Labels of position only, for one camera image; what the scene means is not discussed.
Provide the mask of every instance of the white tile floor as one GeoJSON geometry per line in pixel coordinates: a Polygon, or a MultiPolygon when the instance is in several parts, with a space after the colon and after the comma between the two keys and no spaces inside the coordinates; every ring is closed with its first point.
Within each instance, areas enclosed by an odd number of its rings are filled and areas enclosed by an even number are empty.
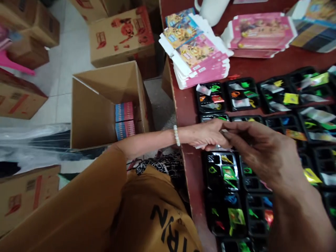
{"type": "MultiPolygon", "coordinates": [[[[0,127],[25,127],[71,122],[72,75],[94,69],[90,63],[89,30],[68,0],[56,0],[50,11],[61,25],[60,45],[49,51],[50,62],[36,69],[36,76],[11,71],[37,85],[49,99],[30,120],[0,117],[0,127]]],[[[174,113],[174,104],[161,89],[161,79],[145,82],[153,105],[156,128],[174,113]]],[[[91,162],[64,162],[62,172],[84,170],[91,162]]]]}

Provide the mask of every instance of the white jug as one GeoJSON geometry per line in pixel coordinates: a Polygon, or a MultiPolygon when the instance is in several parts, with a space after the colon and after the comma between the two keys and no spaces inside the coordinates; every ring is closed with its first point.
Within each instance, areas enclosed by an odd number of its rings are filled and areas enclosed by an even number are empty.
{"type": "Polygon", "coordinates": [[[203,0],[201,7],[195,0],[195,8],[212,27],[218,24],[229,2],[230,0],[203,0]]]}

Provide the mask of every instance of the brown cardboard box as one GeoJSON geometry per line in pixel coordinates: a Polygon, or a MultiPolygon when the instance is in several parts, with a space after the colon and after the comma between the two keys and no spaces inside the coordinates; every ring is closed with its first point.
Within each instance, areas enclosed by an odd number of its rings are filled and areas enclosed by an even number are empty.
{"type": "Polygon", "coordinates": [[[52,166],[0,179],[0,237],[58,192],[60,171],[52,166]]]}
{"type": "Polygon", "coordinates": [[[88,25],[131,8],[130,0],[70,0],[70,2],[88,25]]]}
{"type": "Polygon", "coordinates": [[[0,24],[12,29],[31,27],[35,20],[37,0],[0,0],[0,24]]]}
{"type": "Polygon", "coordinates": [[[24,67],[34,70],[49,62],[48,51],[36,39],[25,36],[7,49],[8,58],[24,67]]]}
{"type": "Polygon", "coordinates": [[[0,68],[0,116],[30,119],[48,100],[33,83],[0,68]]]}
{"type": "Polygon", "coordinates": [[[115,104],[133,102],[135,132],[154,130],[152,106],[135,61],[74,75],[71,148],[89,149],[117,141],[115,104]]]}
{"type": "Polygon", "coordinates": [[[34,25],[21,32],[23,36],[31,36],[42,45],[49,48],[60,44],[60,24],[59,21],[48,11],[48,9],[38,2],[34,25]]]}
{"type": "Polygon", "coordinates": [[[145,6],[95,22],[89,30],[92,65],[99,68],[136,60],[144,79],[157,76],[154,38],[145,6]]]}

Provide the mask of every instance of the hand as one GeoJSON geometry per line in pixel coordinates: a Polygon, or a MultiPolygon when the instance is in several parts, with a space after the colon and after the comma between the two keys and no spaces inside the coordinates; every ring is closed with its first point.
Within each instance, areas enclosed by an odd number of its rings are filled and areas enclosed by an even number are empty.
{"type": "Polygon", "coordinates": [[[309,185],[295,140],[258,122],[226,122],[224,126],[225,137],[243,161],[274,192],[289,196],[309,185]]]}
{"type": "Polygon", "coordinates": [[[226,121],[212,119],[208,122],[178,128],[178,135],[182,144],[190,144],[194,147],[205,145],[202,149],[210,151],[216,145],[223,148],[231,148],[229,142],[219,132],[224,129],[223,123],[226,121]]]}

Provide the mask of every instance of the red table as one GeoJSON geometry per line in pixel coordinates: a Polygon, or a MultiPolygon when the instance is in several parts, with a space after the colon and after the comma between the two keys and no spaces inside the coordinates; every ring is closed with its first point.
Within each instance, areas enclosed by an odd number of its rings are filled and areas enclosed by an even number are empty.
{"type": "MultiPolygon", "coordinates": [[[[250,3],[233,5],[230,3],[225,10],[219,24],[213,27],[213,30],[216,35],[221,35],[226,28],[227,23],[236,15],[262,12],[284,12],[294,6],[296,2],[297,0],[269,0],[265,3],[255,4],[250,3]]],[[[193,4],[194,0],[160,0],[161,18],[164,27],[166,27],[166,16],[193,7],[193,4]]],[[[320,54],[291,46],[284,52],[276,54],[272,59],[248,59],[231,57],[229,75],[252,77],[256,82],[259,82],[273,76],[287,74],[305,66],[313,66],[318,71],[325,70],[331,65],[335,64],[335,61],[336,50],[328,54],[320,54]]],[[[194,89],[179,89],[171,60],[169,60],[169,62],[177,124],[178,126],[195,124],[198,121],[194,89]]],[[[229,116],[249,114],[264,115],[261,109],[234,113],[228,112],[228,114],[229,116]]],[[[195,222],[196,228],[198,230],[204,251],[217,251],[216,239],[208,229],[205,216],[201,152],[189,145],[183,145],[182,152],[193,221],[195,222]]]]}

